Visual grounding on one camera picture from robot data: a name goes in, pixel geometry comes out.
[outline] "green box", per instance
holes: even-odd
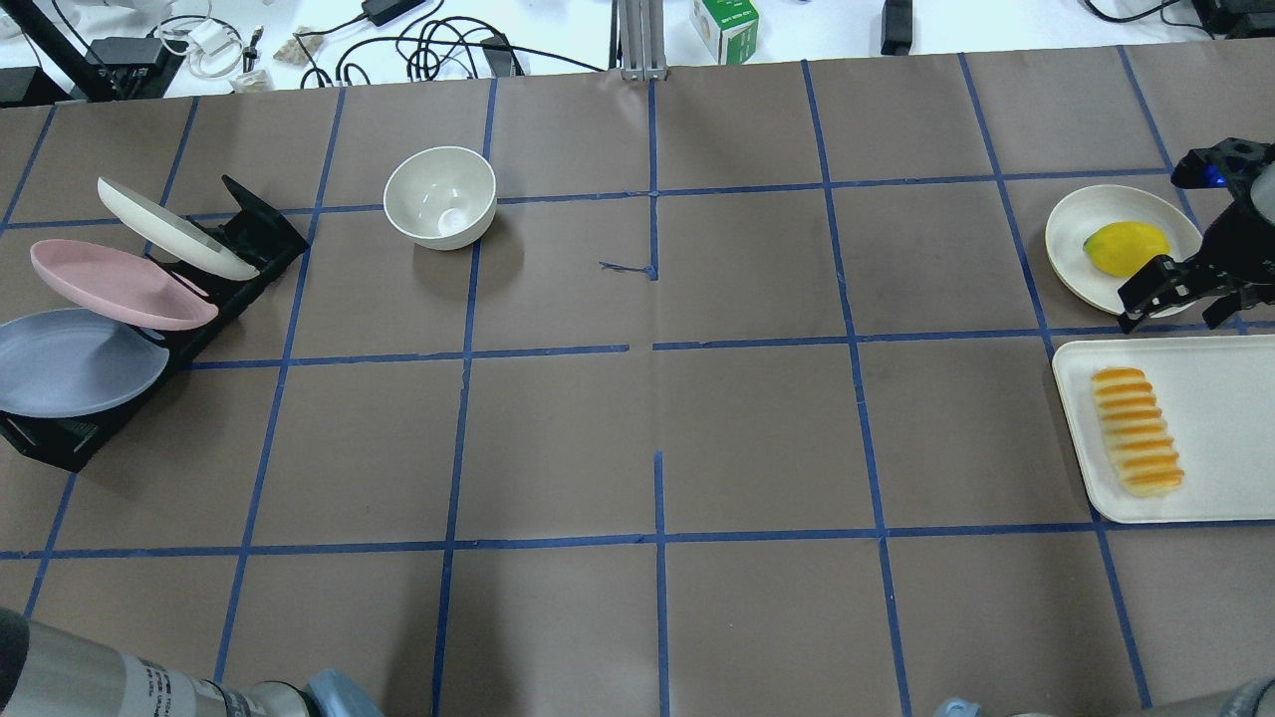
[[[742,65],[757,51],[761,15],[748,0],[691,0],[691,24],[719,65]]]

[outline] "white tray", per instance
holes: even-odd
[[[1169,425],[1182,487],[1127,492],[1107,459],[1090,381],[1108,366],[1146,373]],[[1076,341],[1053,375],[1094,508],[1118,523],[1275,518],[1275,336]]]

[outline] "pink plate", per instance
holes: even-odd
[[[31,248],[31,264],[57,293],[134,327],[186,330],[217,316],[217,306],[168,272],[117,249],[50,239]]]

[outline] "lemon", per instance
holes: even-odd
[[[1159,227],[1142,222],[1116,222],[1085,240],[1085,254],[1113,277],[1137,273],[1154,256],[1169,253],[1169,240]]]

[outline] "bread roll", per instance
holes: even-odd
[[[1127,366],[1103,369],[1093,389],[1107,458],[1125,490],[1146,498],[1181,487],[1178,452],[1146,375]]]

